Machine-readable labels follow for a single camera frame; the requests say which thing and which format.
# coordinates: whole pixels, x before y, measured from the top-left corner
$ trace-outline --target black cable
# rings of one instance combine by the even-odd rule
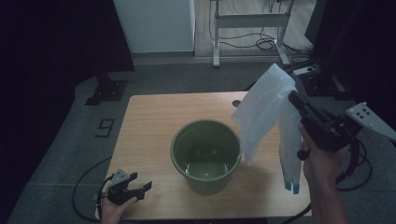
[[[350,159],[349,159],[349,165],[344,171],[344,173],[346,177],[350,177],[355,172],[356,167],[358,167],[359,155],[361,154],[360,153],[361,149],[359,145],[359,140],[355,137],[355,134],[353,132],[350,132],[349,130],[346,130],[346,134],[348,134],[350,138]]]
[[[318,59],[308,59],[308,60],[305,60],[305,61],[300,62],[300,63],[294,63],[294,64],[291,64],[291,65],[284,65],[284,66],[282,67],[282,69],[285,70],[285,72],[286,72],[287,74],[289,74],[289,73],[291,73],[291,72],[292,72],[293,70],[295,70],[295,69],[299,69],[299,68],[302,68],[302,67],[306,67],[306,66],[308,66],[308,65],[310,65],[310,64],[314,64],[314,63],[316,63],[316,62],[318,62]]]
[[[373,175],[373,165],[370,163],[369,160],[367,160],[367,149],[364,146],[364,144],[361,143],[361,141],[359,141],[359,144],[360,144],[361,148],[363,149],[364,153],[363,154],[359,154],[360,157],[362,157],[362,160],[358,163],[358,166],[360,166],[360,165],[362,165],[362,164],[364,164],[366,162],[368,164],[368,166],[369,166],[369,174],[367,175],[367,177],[363,181],[361,181],[358,185],[356,185],[354,187],[351,187],[351,188],[337,188],[340,191],[351,191],[351,190],[358,189],[358,188],[362,187],[363,185],[365,185],[371,179],[371,177]]]
[[[305,214],[307,214],[309,211],[311,210],[311,203],[303,210],[301,211],[299,214],[295,215],[294,217],[290,217],[289,219],[287,219],[286,221],[283,221],[281,224],[288,224],[291,223],[292,221],[297,220],[300,217],[303,217]]]
[[[269,6],[270,13],[272,13],[272,9],[273,9],[273,7],[274,7],[274,3],[275,3],[275,0],[273,0],[272,4],[269,3],[269,2],[267,1],[267,5],[268,5],[268,4],[270,5],[270,6]],[[280,12],[281,5],[282,5],[282,1],[279,1],[278,13]],[[209,35],[210,35],[210,38],[211,38],[212,40],[215,40],[215,38],[214,38],[213,35],[212,35],[211,28],[210,28],[210,27],[211,27],[211,26],[210,26],[210,25],[211,25],[211,24],[210,24],[210,23],[211,23],[211,14],[212,14],[212,2],[210,1],[210,3],[209,3],[209,22],[208,22],[208,26],[209,26]],[[259,35],[259,36],[260,36],[260,39],[256,41],[256,44],[255,44],[255,45],[250,45],[250,46],[236,46],[236,45],[233,45],[233,44],[230,44],[230,43],[227,43],[227,42],[223,42],[223,41],[219,41],[219,43],[220,43],[220,44],[225,44],[225,45],[231,46],[231,47],[233,47],[233,48],[237,48],[237,49],[249,49],[249,48],[255,48],[255,47],[257,47],[258,49],[261,49],[261,50],[273,49],[273,48],[275,47],[274,38],[271,37],[271,36],[269,36],[269,35],[263,34],[263,33],[262,33],[263,31],[264,31],[264,28],[262,28],[262,30],[261,30],[261,32],[260,32],[259,34],[252,33],[252,34],[238,35],[238,36],[232,36],[232,37],[223,37],[223,36],[220,36],[220,35],[219,35],[219,39],[236,39],[236,38],[246,37],[246,36],[249,36],[249,35]],[[268,46],[268,48],[264,48],[264,47],[261,47],[262,44],[267,44],[267,45],[269,45],[269,46]],[[284,44],[284,43],[282,43],[282,45],[285,46],[286,50],[288,50],[288,51],[295,52],[295,53],[297,53],[297,54],[305,55],[305,56],[309,56],[309,57],[311,57],[311,55],[312,55],[312,50],[295,49],[295,48],[292,48],[291,46],[286,45],[286,44]]]
[[[236,9],[236,7],[235,7],[235,0],[233,0],[233,9],[235,9],[235,11],[238,13],[238,14],[240,14],[239,13],[239,11]]]
[[[102,186],[98,190],[98,196],[96,198],[96,209],[98,211],[99,219],[102,219],[102,199],[107,197],[107,196],[102,197],[103,188],[105,187],[107,181],[111,180],[113,176],[114,174],[106,178],[105,182],[103,182]]]
[[[260,12],[263,13],[267,6],[269,6],[268,0],[264,1],[264,4],[262,5],[262,9],[260,10]]]
[[[76,185],[75,185],[74,188],[73,188],[73,193],[72,193],[72,205],[73,205],[73,209],[74,209],[74,211],[77,213],[77,215],[79,215],[80,217],[82,217],[82,218],[84,218],[84,219],[86,219],[86,220],[89,220],[89,221],[92,221],[92,222],[100,222],[98,219],[94,219],[94,218],[91,218],[91,217],[85,217],[84,215],[82,215],[82,214],[78,211],[78,209],[77,209],[77,207],[76,207],[76,199],[75,199],[75,198],[76,198],[76,191],[77,191],[78,184],[79,184],[79,182],[85,177],[85,175],[87,175],[91,170],[93,170],[93,169],[96,168],[98,165],[100,165],[100,164],[102,164],[103,162],[108,161],[108,160],[110,160],[110,159],[111,159],[111,156],[105,158],[105,159],[102,160],[102,161],[99,161],[98,163],[96,163],[93,167],[91,167],[88,171],[86,171],[86,172],[79,178],[79,180],[77,181]]]

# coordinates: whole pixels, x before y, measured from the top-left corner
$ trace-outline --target table top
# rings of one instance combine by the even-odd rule
[[[252,166],[245,159],[220,193],[192,192],[174,167],[170,146],[176,132],[196,119],[216,119],[238,133],[231,120],[234,100],[244,91],[136,95],[131,97],[106,176],[121,168],[137,172],[129,189],[152,181],[144,200],[128,208],[123,219],[210,219],[294,216],[309,204],[305,178],[297,195],[284,188],[277,125],[262,139]]]

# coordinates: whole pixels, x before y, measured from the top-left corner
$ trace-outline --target green bucket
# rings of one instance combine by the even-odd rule
[[[240,158],[238,135],[226,124],[199,119],[184,125],[171,145],[172,162],[192,191],[213,195],[227,185]]]

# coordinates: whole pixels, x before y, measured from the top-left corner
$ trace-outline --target cable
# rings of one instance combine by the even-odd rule
[[[280,12],[280,8],[281,8],[281,5],[282,5],[282,1],[278,1],[278,3],[279,3],[279,9],[278,9],[278,13],[279,13],[279,12]],[[274,7],[274,4],[275,4],[275,0],[273,0],[272,4],[269,2],[269,0],[266,0],[266,2],[264,2],[264,5],[262,6],[261,11],[264,12],[265,8],[266,8],[267,6],[269,6],[269,11],[270,11],[270,13],[272,13],[272,9],[273,9],[273,7]],[[233,2],[233,8],[235,9],[235,11],[237,11],[236,8],[235,8],[235,2]],[[210,28],[210,27],[211,27],[211,20],[212,20],[212,19],[211,19],[211,14],[212,14],[212,2],[210,1],[210,3],[209,3],[209,22],[208,22],[209,35],[210,35],[210,38],[211,38],[212,40],[215,40],[215,38],[214,38],[213,35],[212,35],[211,28]],[[249,36],[249,35],[259,35],[259,36],[260,36],[260,39],[258,39],[254,45],[249,45],[249,46],[236,46],[236,45],[233,45],[233,44],[230,44],[230,43],[227,43],[227,42],[223,42],[223,41],[219,41],[219,43],[220,43],[220,44],[224,44],[224,45],[228,45],[228,46],[231,46],[231,47],[237,48],[237,49],[249,49],[249,48],[255,48],[255,47],[257,47],[258,49],[261,49],[261,50],[273,49],[273,48],[275,47],[274,38],[271,37],[271,36],[269,36],[269,35],[265,35],[265,34],[263,33],[263,31],[264,31],[264,27],[262,28],[262,30],[260,31],[259,34],[252,33],[252,34],[239,35],[239,36],[232,36],[232,37],[223,37],[223,36],[220,36],[220,35],[219,35],[219,39],[236,39],[236,38],[246,37],[246,36]],[[267,47],[267,48],[262,47],[263,44],[268,45],[268,47]],[[286,45],[286,44],[284,44],[284,43],[282,43],[282,45],[285,46],[285,48],[286,48],[288,51],[295,52],[295,53],[297,53],[297,54],[304,55],[304,56],[308,56],[308,57],[311,57],[311,55],[312,55],[312,50],[295,49],[295,48],[292,48],[291,46]]]
[[[236,9],[236,7],[235,7],[235,0],[233,0],[233,9],[235,9],[235,11],[238,13],[238,14],[240,14],[239,13],[239,11]]]
[[[367,149],[364,146],[364,144],[361,143],[361,141],[359,141],[360,146],[363,149],[364,154],[359,154],[360,157],[362,157],[362,160],[358,163],[358,166],[364,164],[365,162],[368,164],[369,166],[369,174],[367,175],[367,177],[361,181],[358,185],[351,187],[351,188],[337,188],[340,191],[351,191],[351,190],[355,190],[358,189],[360,187],[362,187],[363,185],[365,185],[372,177],[373,175],[373,165],[367,160]]]
[[[289,219],[287,219],[286,221],[283,221],[281,224],[288,224],[291,223],[292,221],[297,220],[300,217],[303,217],[305,214],[307,214],[309,211],[311,210],[311,203],[303,210],[301,211],[299,214],[295,215],[294,217],[290,217]]]
[[[89,221],[92,221],[92,222],[100,222],[98,219],[93,219],[93,218],[90,218],[90,217],[86,217],[86,216],[82,215],[82,214],[78,211],[78,209],[77,209],[77,207],[76,207],[76,200],[75,200],[78,184],[79,184],[79,182],[85,177],[85,175],[87,175],[91,170],[93,170],[93,169],[96,168],[98,165],[100,165],[100,164],[102,164],[103,162],[108,161],[108,160],[110,160],[110,159],[111,159],[111,156],[105,158],[105,159],[102,160],[102,161],[99,161],[98,163],[96,163],[93,167],[91,167],[88,171],[86,171],[86,172],[79,178],[79,180],[77,181],[76,185],[75,185],[74,188],[73,188],[73,193],[72,193],[72,205],[73,205],[73,209],[74,209],[74,211],[77,213],[77,215],[79,215],[80,217],[82,217],[82,218],[84,218],[84,219],[86,219],[86,220],[89,220]]]
[[[308,60],[300,62],[300,63],[294,63],[294,64],[291,64],[291,65],[284,65],[282,67],[282,69],[285,70],[285,72],[287,74],[290,74],[295,69],[306,67],[309,64],[314,64],[314,63],[317,63],[318,61],[319,61],[318,59],[308,59]]]
[[[107,197],[107,196],[102,197],[103,188],[105,187],[107,181],[113,179],[113,176],[114,174],[106,178],[105,182],[103,182],[102,186],[98,190],[98,196],[96,198],[96,209],[98,211],[99,219],[102,219],[102,199]]]

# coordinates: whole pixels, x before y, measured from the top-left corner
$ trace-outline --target gray carpet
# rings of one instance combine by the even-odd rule
[[[72,207],[72,192],[78,179],[97,162],[112,155],[129,98],[137,94],[243,91],[257,80],[270,63],[223,63],[213,68],[210,63],[138,65],[136,71],[112,73],[112,79],[128,80],[120,102],[84,105],[97,86],[90,78],[76,88],[76,100],[64,125],[30,182],[26,185],[8,223],[90,223],[79,217]],[[297,88],[304,89],[299,80]],[[330,97],[313,97],[311,102],[335,114],[351,107],[353,102],[335,101]],[[114,119],[108,138],[98,129],[102,119]],[[350,223],[396,223],[396,149],[386,138],[362,131],[360,140],[367,147],[374,167],[371,180],[362,188],[342,192]],[[76,205],[84,216],[93,218],[94,194],[103,182],[109,161],[94,168],[79,184]],[[369,173],[366,163],[342,183],[352,187]],[[255,223],[280,223],[284,217],[255,220]],[[310,223],[304,217],[294,223]]]

